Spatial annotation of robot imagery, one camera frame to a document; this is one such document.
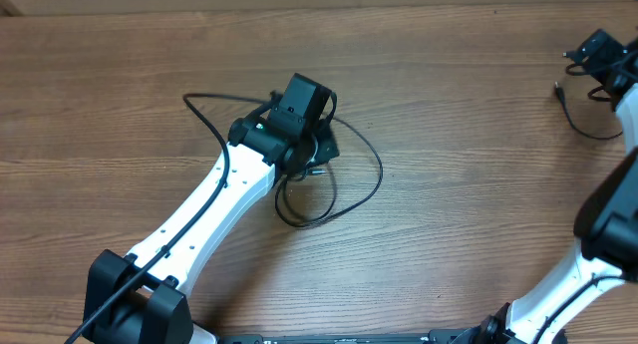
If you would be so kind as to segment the black usb cable split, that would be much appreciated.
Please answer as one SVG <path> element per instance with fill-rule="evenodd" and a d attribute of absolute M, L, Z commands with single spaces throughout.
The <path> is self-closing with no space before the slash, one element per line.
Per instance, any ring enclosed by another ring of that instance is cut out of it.
<path fill-rule="evenodd" d="M 586 100 L 578 100 L 570 98 L 555 82 L 554 96 L 568 125 L 586 139 L 606 142 L 623 135 L 614 120 L 611 98 L 603 94 L 602 86 L 590 90 Z"/>

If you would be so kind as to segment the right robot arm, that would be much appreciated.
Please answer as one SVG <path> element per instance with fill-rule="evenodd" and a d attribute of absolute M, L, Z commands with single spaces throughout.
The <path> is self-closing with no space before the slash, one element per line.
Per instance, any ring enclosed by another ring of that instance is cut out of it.
<path fill-rule="evenodd" d="M 564 56 L 567 75 L 598 82 L 588 97 L 609 104 L 626 156 L 583 204 L 573 245 L 533 289 L 481 325 L 430 332 L 427 343 L 564 343 L 569 321 L 604 293 L 637 280 L 637 44 L 623 45 L 599 29 Z"/>

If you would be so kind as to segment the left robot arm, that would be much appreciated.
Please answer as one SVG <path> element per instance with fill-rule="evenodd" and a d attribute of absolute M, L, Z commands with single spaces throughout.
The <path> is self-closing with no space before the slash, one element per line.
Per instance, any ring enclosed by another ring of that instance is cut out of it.
<path fill-rule="evenodd" d="M 329 162 L 337 104 L 329 88 L 294 74 L 235 120 L 208 175 L 180 207 L 124 256 L 103 251 L 88 277 L 84 318 L 70 335 L 92 343 L 215 343 L 191 317 L 197 278 L 240 218 L 284 174 Z"/>

